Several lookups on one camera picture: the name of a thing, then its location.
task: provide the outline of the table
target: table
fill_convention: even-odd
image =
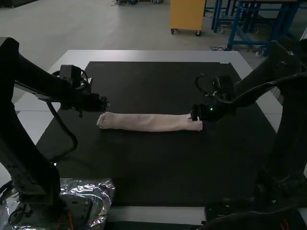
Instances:
[[[74,64],[84,69],[90,61],[134,61],[134,62],[229,62],[244,78],[251,67],[238,52],[214,51],[123,51],[123,50],[70,50],[49,70],[54,72],[62,64]],[[257,100],[257,104],[276,131],[278,129],[282,106],[275,97],[266,93]],[[36,144],[52,120],[52,114],[44,102],[26,93],[15,104],[18,117]],[[204,220],[203,207],[112,207],[110,220],[130,220],[160,223],[199,224]]]

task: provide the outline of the yellow cabinet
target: yellow cabinet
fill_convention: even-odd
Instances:
[[[171,0],[171,29],[201,30],[206,0]]]

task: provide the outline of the blue metal rack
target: blue metal rack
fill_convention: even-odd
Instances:
[[[233,7],[230,15],[233,15],[236,9],[235,17],[229,17],[225,12],[222,12],[223,0],[215,1],[215,11],[213,15],[213,21],[211,29],[216,33],[219,25],[231,24],[232,32],[228,39],[228,46],[226,50],[232,50],[233,45],[258,45],[264,46],[264,55],[268,54],[267,44],[271,40],[276,40],[281,36],[286,36],[289,27],[293,21],[293,18],[297,12],[299,1],[251,1],[251,0],[238,0],[238,6],[236,7],[237,0],[233,1]],[[274,9],[261,9],[262,4],[281,4],[281,8]],[[259,11],[276,11],[279,12],[277,18],[263,18],[259,15]],[[256,23],[265,23],[272,27],[272,33],[268,41],[253,41],[246,34],[247,32],[253,32],[255,30]],[[238,34],[242,41],[234,40],[235,35]]]
[[[227,6],[226,7],[221,7],[221,10],[225,10],[225,14],[228,15],[229,9],[230,9],[230,3],[231,0],[228,0],[227,2]],[[204,13],[203,16],[205,16],[206,12],[211,12],[210,10],[215,10],[215,7],[207,7],[207,1],[205,1],[205,9],[204,9]]]

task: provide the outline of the black cable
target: black cable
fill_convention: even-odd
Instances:
[[[199,90],[199,92],[206,94],[207,92],[205,92],[205,91],[200,87],[200,85],[199,85],[199,81],[200,81],[200,78],[201,78],[201,77],[205,77],[205,75],[203,75],[203,74],[201,73],[199,76],[197,76],[197,77],[195,78],[195,86],[196,86],[196,88]]]
[[[54,109],[53,105],[51,102],[47,102],[47,106],[50,109],[52,115],[54,116],[55,120],[57,121],[57,123],[59,124],[59,126],[61,127],[61,129],[71,138],[72,140],[72,146],[65,150],[64,152],[62,152],[61,154],[54,156],[50,159],[50,161],[52,163],[56,163],[59,160],[61,160],[61,158],[63,158],[64,156],[66,156],[67,154],[69,154],[70,152],[74,151],[77,149],[78,147],[78,140],[76,138],[76,136],[70,132],[70,130],[66,127],[66,125],[63,123],[63,121],[61,120],[60,116],[58,115],[57,111]]]
[[[81,69],[81,72],[84,73],[84,75],[86,76],[86,82],[89,83],[88,82],[88,76],[87,76],[86,72],[83,69]]]
[[[1,186],[0,188],[0,194],[4,192],[5,189],[9,188],[12,185],[13,181],[9,181]]]
[[[283,207],[281,209],[272,211],[272,212],[247,211],[247,212],[233,213],[233,214],[230,214],[228,216],[216,218],[216,219],[210,221],[209,223],[205,224],[204,226],[201,226],[198,230],[209,230],[209,229],[212,229],[213,227],[215,227],[217,224],[225,223],[227,221],[228,222],[234,222],[234,221],[238,221],[240,219],[247,218],[247,217],[258,217],[258,216],[273,215],[273,214],[276,214],[276,213],[279,213],[279,212],[287,211],[287,210],[295,208],[295,207],[297,207],[296,203],[294,203],[290,206],[286,206],[286,207]]]
[[[201,73],[199,76],[197,76],[197,77],[195,78],[195,81],[194,81],[195,86],[196,86],[196,88],[199,90],[199,92],[203,93],[206,97],[208,97],[208,96],[210,95],[210,93],[209,93],[209,92],[206,92],[205,90],[203,90],[203,89],[200,87],[200,85],[199,85],[199,81],[200,81],[200,78],[201,78],[201,77],[206,77],[206,75],[204,75],[204,74]]]
[[[26,206],[27,206],[27,205],[24,205],[23,208],[16,209],[15,211],[13,211],[13,212],[10,214],[9,219],[8,219],[8,223],[9,223],[10,225],[13,225],[13,223],[11,222],[11,217],[12,217],[13,214],[22,211],[22,214],[21,214],[21,216],[16,220],[16,223],[18,223],[18,222],[22,219],[23,214],[24,214],[24,212],[25,212]]]

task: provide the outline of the cable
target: cable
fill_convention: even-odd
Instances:
[[[283,212],[283,211],[286,211],[286,210],[289,210],[289,209],[292,209],[292,208],[295,208],[295,207],[297,207],[297,205],[292,204],[290,206],[287,206],[287,207],[284,207],[284,208],[281,208],[281,209],[278,209],[278,210],[272,211],[272,212],[247,211],[247,212],[233,213],[233,214],[230,214],[228,216],[216,218],[216,219],[210,221],[209,223],[207,223],[206,225],[201,226],[198,230],[209,230],[217,224],[224,223],[224,222],[227,222],[227,221],[233,222],[233,221],[236,221],[236,220],[239,220],[239,219],[242,219],[242,218],[246,218],[246,217],[273,215],[273,214]]]
[[[60,226],[60,224],[61,224],[61,222],[62,222],[62,218],[63,218],[63,212],[62,212],[62,214],[61,214],[61,216],[60,216],[60,218],[59,218],[59,221],[58,221],[58,224],[57,224],[56,230],[58,230],[58,229],[59,229],[59,226]]]
[[[195,86],[199,90],[199,92],[207,94],[207,92],[205,92],[199,85],[199,81],[201,77],[205,77],[205,75],[201,73],[199,76],[195,78]]]
[[[73,221],[72,221],[71,214],[68,213],[68,217],[69,217],[69,220],[70,220],[70,222],[71,222],[71,230],[74,230],[74,226],[73,226]]]
[[[9,188],[13,184],[13,181],[8,181],[4,185],[1,186],[0,188],[0,194],[4,192],[5,189]]]
[[[23,214],[24,214],[24,212],[25,212],[26,206],[27,206],[27,205],[24,205],[23,208],[16,209],[15,211],[13,211],[13,212],[10,214],[9,219],[8,219],[9,225],[13,225],[13,223],[11,222],[11,217],[12,217],[12,215],[15,214],[15,213],[17,213],[17,212],[20,212],[20,211],[22,211],[22,214],[21,214],[21,216],[16,220],[16,222],[19,222],[19,221],[21,220],[21,218],[23,217]]]
[[[54,109],[53,105],[51,102],[47,102],[47,106],[50,109],[52,115],[54,116],[55,120],[58,122],[59,126],[61,127],[61,129],[71,138],[72,140],[72,146],[65,150],[64,152],[62,152],[61,154],[54,156],[50,159],[50,161],[52,163],[56,163],[59,160],[61,160],[64,156],[66,156],[67,154],[69,154],[70,152],[74,151],[77,149],[78,147],[78,140],[76,138],[76,136],[66,127],[66,125],[63,123],[63,121],[61,120],[60,116],[58,115],[57,111]]]
[[[88,76],[87,76],[86,72],[83,69],[81,69],[81,72],[84,73],[84,75],[86,76],[86,82],[89,83],[88,82]]]

